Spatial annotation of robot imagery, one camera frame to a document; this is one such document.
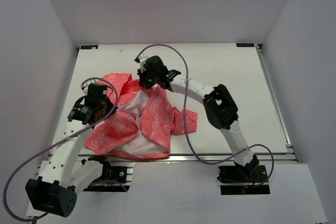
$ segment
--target pink cloth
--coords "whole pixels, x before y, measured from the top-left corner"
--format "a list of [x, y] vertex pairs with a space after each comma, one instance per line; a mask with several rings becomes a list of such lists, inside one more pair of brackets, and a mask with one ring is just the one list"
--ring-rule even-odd
[[[143, 90], [129, 73], [111, 73], [103, 78], [118, 91], [118, 109], [94, 128], [84, 146], [98, 155], [109, 153], [128, 159], [168, 156], [171, 134], [184, 134], [184, 126], [183, 113], [171, 106], [166, 91], [159, 86]], [[108, 89], [107, 95], [114, 103], [114, 92]], [[187, 110], [186, 117], [188, 132], [196, 132], [197, 113]]]

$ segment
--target white wall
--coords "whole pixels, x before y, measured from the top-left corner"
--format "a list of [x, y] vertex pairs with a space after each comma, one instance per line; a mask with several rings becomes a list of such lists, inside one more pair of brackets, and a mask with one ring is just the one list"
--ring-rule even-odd
[[286, 0], [51, 0], [76, 46], [263, 43]]
[[[0, 0], [0, 48], [2, 189], [20, 163], [53, 139], [76, 49], [50, 0]], [[9, 205], [20, 216], [28, 203], [25, 183], [39, 162], [19, 172], [9, 188]], [[17, 223], [3, 206], [0, 220]]]
[[336, 0], [287, 0], [264, 56], [299, 161], [336, 223]]

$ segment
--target white platform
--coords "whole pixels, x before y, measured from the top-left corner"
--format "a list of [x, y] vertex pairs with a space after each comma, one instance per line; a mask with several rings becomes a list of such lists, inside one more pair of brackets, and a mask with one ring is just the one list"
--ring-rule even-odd
[[[217, 175], [217, 166], [200, 162], [136, 163], [127, 193], [82, 192], [68, 218], [48, 215], [37, 222], [315, 224], [327, 221], [305, 164], [276, 164], [269, 184], [270, 195], [221, 195]], [[27, 214], [36, 216], [40, 212], [30, 206]]]
[[[286, 143], [276, 116], [259, 58], [254, 47], [237, 48], [236, 44], [171, 44], [185, 57], [190, 78], [204, 84], [224, 84], [238, 106], [241, 129], [249, 145], [261, 143], [274, 153], [285, 153]], [[80, 50], [73, 72], [54, 143], [63, 136], [67, 116], [74, 102], [83, 95], [80, 84], [90, 77], [108, 73], [132, 73], [137, 79], [139, 65], [133, 60], [146, 45], [99, 45], [98, 49]], [[181, 59], [168, 48], [154, 47], [145, 55], [158, 55], [169, 69], [185, 74]], [[182, 109], [183, 96], [168, 92], [172, 105]], [[227, 154], [230, 149], [220, 132], [213, 128], [205, 115], [204, 107], [191, 99], [187, 108], [198, 113], [197, 132], [191, 134], [195, 150], [200, 154]], [[185, 136], [172, 136], [171, 154], [190, 154]], [[254, 152], [264, 153], [260, 148]], [[81, 155], [91, 155], [83, 148]]]

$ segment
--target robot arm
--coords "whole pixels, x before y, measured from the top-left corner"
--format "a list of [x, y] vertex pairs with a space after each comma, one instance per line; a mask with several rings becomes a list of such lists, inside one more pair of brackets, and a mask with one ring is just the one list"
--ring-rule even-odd
[[246, 176], [250, 176], [259, 165], [257, 156], [248, 150], [248, 144], [239, 126], [238, 108], [226, 87], [222, 84], [211, 87], [194, 80], [188, 81], [179, 71], [168, 70], [158, 56], [140, 57], [140, 85], [151, 88], [158, 84], [163, 89], [186, 94], [204, 105], [210, 124], [219, 129], [226, 139], [231, 151], [236, 153], [246, 150], [234, 157], [236, 167]]
[[[86, 96], [77, 100], [69, 116], [64, 136], [73, 135], [101, 120], [113, 108], [107, 94], [107, 86], [91, 83], [84, 87]], [[88, 129], [59, 145], [37, 179], [29, 179], [26, 192], [34, 209], [68, 217], [76, 204], [77, 195], [95, 179], [107, 180], [109, 162], [91, 160], [71, 174], [84, 142], [92, 133]]]

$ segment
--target purple cable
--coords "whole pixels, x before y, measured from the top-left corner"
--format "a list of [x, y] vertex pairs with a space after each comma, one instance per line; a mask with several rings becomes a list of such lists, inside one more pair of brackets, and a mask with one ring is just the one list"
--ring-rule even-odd
[[253, 186], [253, 187], [258, 187], [258, 186], [261, 186], [263, 185], [264, 183], [266, 183], [269, 178], [271, 177], [272, 173], [273, 173], [273, 170], [274, 170], [274, 156], [273, 156], [273, 153], [271, 152], [271, 150], [266, 147], [265, 145], [263, 144], [253, 144], [251, 145], [249, 148], [245, 149], [245, 150], [241, 150], [239, 152], [236, 152], [235, 154], [231, 155], [230, 157], [227, 157], [221, 161], [216, 161], [216, 162], [208, 162], [208, 161], [205, 161], [203, 159], [201, 159], [199, 157], [199, 155], [195, 152], [194, 148], [192, 147], [191, 145], [191, 142], [190, 142], [190, 139], [189, 139], [189, 135], [188, 135], [188, 131], [187, 131], [187, 122], [186, 122], [186, 107], [187, 107], [187, 98], [188, 98], [188, 78], [189, 78], [189, 70], [188, 70], [188, 66], [187, 66], [187, 62], [185, 61], [185, 59], [183, 58], [183, 56], [180, 54], [179, 51], [177, 51], [175, 48], [173, 48], [172, 46], [169, 46], [169, 45], [166, 45], [166, 44], [152, 44], [152, 45], [149, 45], [149, 46], [146, 46], [144, 49], [141, 50], [141, 52], [137, 55], [136, 59], [138, 59], [140, 57], [140, 55], [145, 51], [147, 50], [148, 48], [150, 47], [155, 47], [155, 46], [161, 46], [161, 47], [168, 47], [170, 49], [172, 49], [175, 53], [178, 54], [178, 56], [182, 59], [183, 63], [184, 63], [184, 66], [185, 66], [185, 71], [186, 71], [186, 75], [185, 75], [185, 95], [184, 95], [184, 102], [183, 102], [183, 124], [184, 124], [184, 132], [185, 132], [185, 137], [187, 139], [187, 142], [188, 142], [188, 145], [189, 145], [189, 148], [190, 150], [192, 151], [192, 153], [194, 154], [194, 156], [199, 160], [201, 161], [202, 163], [206, 164], [206, 165], [218, 165], [218, 164], [221, 164], [225, 161], [228, 161], [232, 158], [234, 158], [235, 156], [239, 155], [240, 153], [250, 149], [250, 148], [253, 148], [253, 147], [256, 147], [256, 146], [260, 146], [260, 147], [263, 147], [265, 148], [270, 156], [271, 156], [271, 159], [272, 159], [272, 166], [271, 166], [271, 171], [269, 172], [269, 175], [267, 176], [267, 178], [260, 184], [256, 185], [256, 186]]
[[84, 131], [87, 131], [88, 129], [96, 126], [98, 123], [102, 122], [103, 120], [105, 120], [106, 118], [108, 118], [114, 111], [114, 108], [117, 106], [117, 103], [118, 103], [118, 92], [117, 90], [115, 89], [115, 87], [107, 80], [104, 80], [103, 78], [98, 78], [98, 77], [93, 77], [93, 78], [89, 78], [87, 80], [85, 80], [83, 83], [89, 81], [89, 80], [101, 80], [103, 82], [105, 82], [106, 84], [108, 84], [115, 92], [115, 102], [114, 102], [114, 105], [112, 107], [112, 109], [109, 111], [109, 113], [106, 114], [106, 116], [104, 116], [101, 120], [98, 120], [96, 123], [92, 124], [92, 125], [88, 125], [87, 127], [75, 132], [74, 134], [68, 136], [67, 138], [64, 138], [62, 139], [61, 141], [57, 142], [56, 144], [53, 144], [52, 146], [40, 151], [39, 153], [35, 154], [34, 156], [30, 157], [29, 159], [27, 159], [26, 161], [24, 161], [22, 164], [20, 164], [14, 171], [13, 173], [9, 176], [6, 184], [5, 184], [5, 187], [4, 187], [4, 192], [3, 192], [3, 197], [2, 197], [2, 201], [3, 201], [3, 204], [4, 204], [4, 207], [7, 211], [7, 213], [9, 213], [10, 216], [12, 216], [14, 219], [18, 220], [18, 221], [22, 221], [22, 222], [30, 222], [30, 221], [35, 221], [35, 220], [39, 220], [41, 218], [43, 218], [45, 215], [47, 215], [48, 213], [46, 212], [45, 214], [41, 215], [41, 216], [38, 216], [38, 217], [35, 217], [35, 218], [32, 218], [32, 219], [25, 219], [25, 218], [22, 218], [20, 216], [17, 216], [16, 214], [14, 214], [11, 209], [9, 208], [8, 206], [8, 202], [7, 202], [7, 191], [8, 191], [8, 187], [9, 187], [9, 183], [12, 181], [13, 177], [15, 176], [15, 174], [17, 174], [17, 172], [22, 168], [24, 167], [26, 164], [28, 164], [30, 161], [36, 159], [38, 156], [42, 155], [43, 153], [53, 149], [54, 147], [58, 146], [58, 145], [61, 145], [67, 141], [69, 141], [70, 138], [74, 137], [74, 136], [77, 136], [81, 133], [83, 133]]
[[124, 189], [124, 191], [128, 191], [127, 188], [122, 183], [120, 183], [119, 181], [116, 181], [116, 180], [105, 180], [105, 181], [94, 182], [94, 183], [91, 183], [90, 186], [99, 185], [99, 184], [106, 184], [106, 183], [119, 184], [121, 186], [121, 188]]

